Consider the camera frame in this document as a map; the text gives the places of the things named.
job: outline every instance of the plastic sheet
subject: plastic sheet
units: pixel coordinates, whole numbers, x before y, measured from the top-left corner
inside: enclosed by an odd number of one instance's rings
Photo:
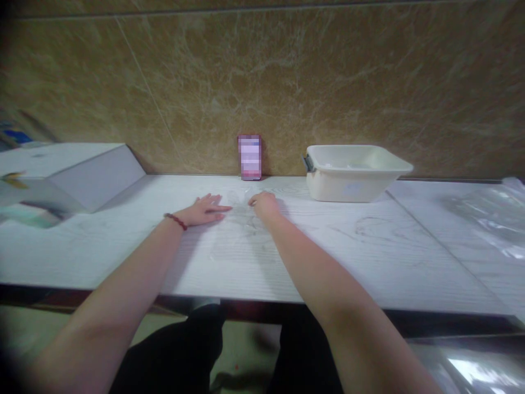
[[[221,223],[221,231],[217,233],[210,258],[214,261],[239,260],[254,253],[273,261],[278,257],[277,250],[270,233],[262,221],[255,215],[248,201],[254,194],[260,193],[257,187],[250,187],[241,192],[229,192],[222,202],[231,205],[233,209],[227,213]]]
[[[516,178],[451,199],[451,210],[504,255],[525,259],[525,186]]]

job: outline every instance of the red bead bracelet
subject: red bead bracelet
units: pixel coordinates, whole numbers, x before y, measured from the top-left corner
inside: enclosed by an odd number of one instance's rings
[[[172,215],[171,213],[165,213],[164,217],[168,217],[168,218],[173,219],[174,221],[176,221],[178,224],[180,224],[180,226],[183,228],[184,231],[186,231],[188,229],[188,226],[186,226],[184,224],[184,222],[182,220],[180,220],[177,216]]]

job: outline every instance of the phone screen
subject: phone screen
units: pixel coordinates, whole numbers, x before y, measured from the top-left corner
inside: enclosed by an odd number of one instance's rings
[[[261,136],[239,135],[239,162],[243,181],[258,181],[263,175]]]

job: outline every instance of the white table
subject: white table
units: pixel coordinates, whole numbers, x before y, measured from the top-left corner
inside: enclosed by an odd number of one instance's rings
[[[303,177],[244,182],[236,176],[150,175],[102,210],[76,215],[51,229],[5,222],[0,225],[0,282],[93,289],[163,213],[212,192],[235,208],[221,223],[187,231],[162,293],[301,302],[269,234],[244,204],[262,189],[274,192],[290,220],[383,308],[512,313],[494,289],[414,219],[406,201],[399,205],[385,193],[371,204],[318,202],[309,197]],[[466,230],[458,232],[465,235]]]
[[[504,256],[474,234],[464,219],[445,207],[488,184],[399,181],[388,192],[428,230],[455,259],[525,322],[525,260]]]

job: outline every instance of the gray handle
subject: gray handle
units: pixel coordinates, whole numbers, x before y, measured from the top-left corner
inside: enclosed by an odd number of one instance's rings
[[[315,172],[316,168],[313,166],[312,158],[309,154],[306,154],[306,157],[301,155],[302,163],[305,165],[306,172]]]

